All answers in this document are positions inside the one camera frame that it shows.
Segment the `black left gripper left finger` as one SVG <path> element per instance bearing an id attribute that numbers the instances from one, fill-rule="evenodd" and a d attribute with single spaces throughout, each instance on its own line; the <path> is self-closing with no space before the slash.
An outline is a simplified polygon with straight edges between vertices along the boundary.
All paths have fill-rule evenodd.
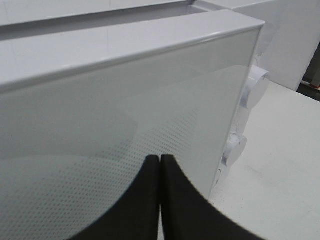
<path id="1" fill-rule="evenodd" d="M 160 158 L 148 155 L 121 198 L 76 240 L 156 240 L 159 230 Z"/>

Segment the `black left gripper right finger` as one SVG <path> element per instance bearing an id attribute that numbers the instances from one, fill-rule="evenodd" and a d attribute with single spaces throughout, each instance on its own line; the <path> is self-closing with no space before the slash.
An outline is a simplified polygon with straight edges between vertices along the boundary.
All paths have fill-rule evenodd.
<path id="1" fill-rule="evenodd" d="M 160 159 L 160 209 L 166 240 L 258 240 L 211 205 L 173 155 Z"/>

